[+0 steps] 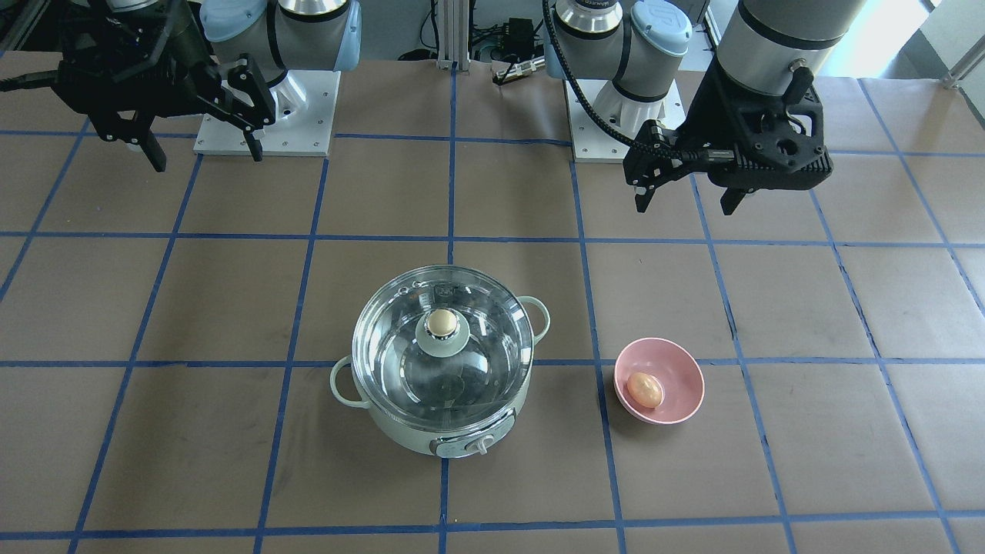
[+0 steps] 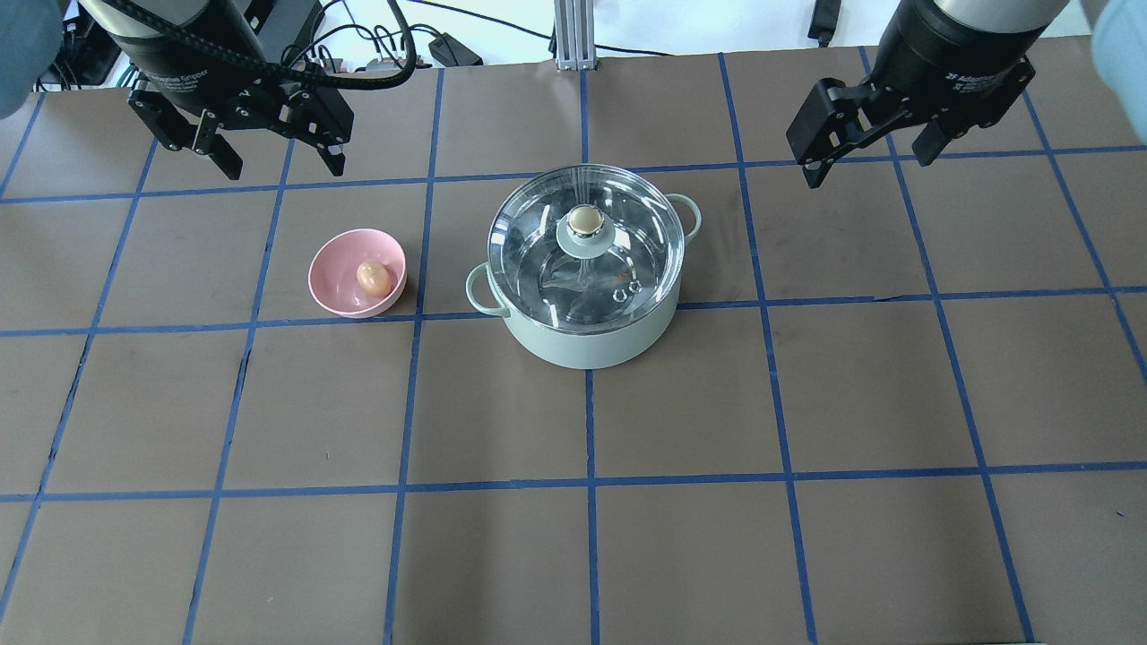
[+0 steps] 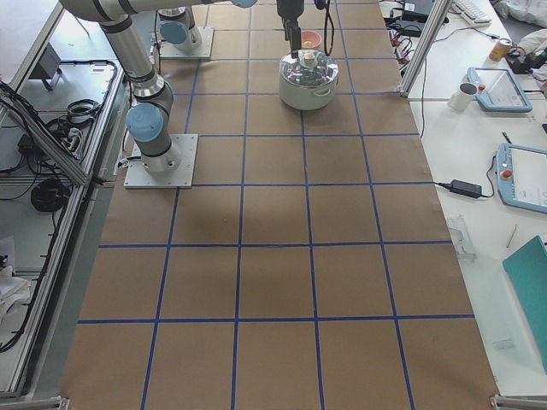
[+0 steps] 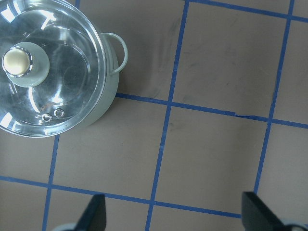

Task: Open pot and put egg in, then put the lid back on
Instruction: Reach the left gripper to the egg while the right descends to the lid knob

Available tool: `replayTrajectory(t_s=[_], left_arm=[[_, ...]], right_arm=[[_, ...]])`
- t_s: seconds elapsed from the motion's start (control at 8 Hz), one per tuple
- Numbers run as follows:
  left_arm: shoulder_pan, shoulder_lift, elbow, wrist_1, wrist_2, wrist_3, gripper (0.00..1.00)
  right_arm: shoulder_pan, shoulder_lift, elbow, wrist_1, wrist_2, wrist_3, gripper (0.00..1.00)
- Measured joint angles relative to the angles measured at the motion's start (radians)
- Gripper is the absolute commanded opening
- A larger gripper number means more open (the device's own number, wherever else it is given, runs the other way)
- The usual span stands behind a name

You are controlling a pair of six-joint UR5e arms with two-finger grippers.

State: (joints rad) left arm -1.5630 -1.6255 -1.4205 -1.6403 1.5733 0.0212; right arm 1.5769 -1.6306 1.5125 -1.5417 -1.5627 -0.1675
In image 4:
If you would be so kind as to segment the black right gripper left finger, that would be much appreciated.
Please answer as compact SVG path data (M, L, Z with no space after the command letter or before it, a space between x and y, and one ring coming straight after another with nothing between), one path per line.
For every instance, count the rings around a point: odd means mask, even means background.
M104 194L94 195L76 224L76 231L104 231L106 229Z

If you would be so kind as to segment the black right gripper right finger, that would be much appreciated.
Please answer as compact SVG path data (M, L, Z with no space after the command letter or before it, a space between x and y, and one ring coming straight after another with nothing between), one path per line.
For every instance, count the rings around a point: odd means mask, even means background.
M254 193L242 193L242 225L246 231L306 231L304 224L278 218Z

